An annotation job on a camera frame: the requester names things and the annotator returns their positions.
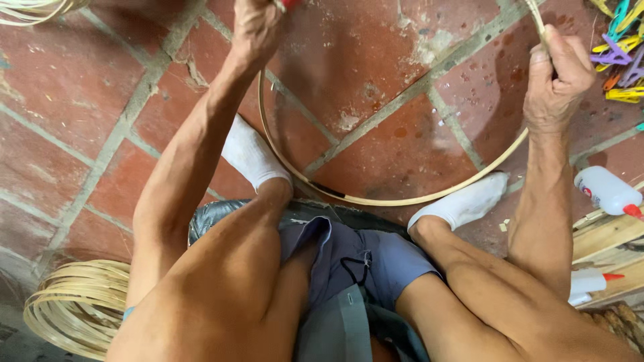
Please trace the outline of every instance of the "foot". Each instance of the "foot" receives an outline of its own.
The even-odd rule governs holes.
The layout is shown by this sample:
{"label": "foot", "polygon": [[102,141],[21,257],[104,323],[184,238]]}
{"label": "foot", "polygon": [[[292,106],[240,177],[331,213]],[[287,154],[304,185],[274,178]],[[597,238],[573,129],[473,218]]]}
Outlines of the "foot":
{"label": "foot", "polygon": [[506,192],[507,175],[492,173],[431,205],[420,209],[409,220],[409,231],[422,216],[433,215],[445,220],[451,230],[485,216]]}
{"label": "foot", "polygon": [[289,172],[282,167],[269,145],[240,115],[235,115],[231,131],[223,145],[222,157],[239,171],[258,192],[260,185],[271,178],[281,177],[293,182]]}

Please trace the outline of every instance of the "white glue bottle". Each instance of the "white glue bottle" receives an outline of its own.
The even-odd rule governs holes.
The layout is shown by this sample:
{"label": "white glue bottle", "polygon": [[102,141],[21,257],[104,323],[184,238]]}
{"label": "white glue bottle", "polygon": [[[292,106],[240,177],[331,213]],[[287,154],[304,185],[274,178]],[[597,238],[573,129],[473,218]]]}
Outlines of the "white glue bottle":
{"label": "white glue bottle", "polygon": [[607,214],[628,214],[644,221],[639,210],[642,194],[604,167],[584,169],[574,178],[574,185]]}

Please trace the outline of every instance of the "red tile floor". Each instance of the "red tile floor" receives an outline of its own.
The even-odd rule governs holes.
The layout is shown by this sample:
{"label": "red tile floor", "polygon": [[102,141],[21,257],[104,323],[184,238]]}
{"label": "red tile floor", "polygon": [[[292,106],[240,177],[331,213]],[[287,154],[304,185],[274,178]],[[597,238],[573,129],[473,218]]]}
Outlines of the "red tile floor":
{"label": "red tile floor", "polygon": [[[65,260],[130,260],[138,196],[220,69],[232,4],[95,0],[52,23],[0,27],[1,255],[35,275]],[[589,4],[545,0],[541,11],[590,47],[607,24]],[[337,191],[382,200],[440,191],[522,129],[538,37],[520,1],[305,0],[287,25],[268,65],[270,126],[299,170]],[[240,113],[260,129],[256,88]],[[574,117],[571,161],[641,183],[642,109],[607,102],[598,82]],[[459,230],[499,256],[498,225],[518,202],[526,159],[523,145],[499,167],[511,175],[506,197]],[[222,160],[202,203],[253,195]],[[301,184],[296,195],[329,201]],[[593,210],[574,195],[575,218]],[[405,224],[420,206],[363,209]]]}

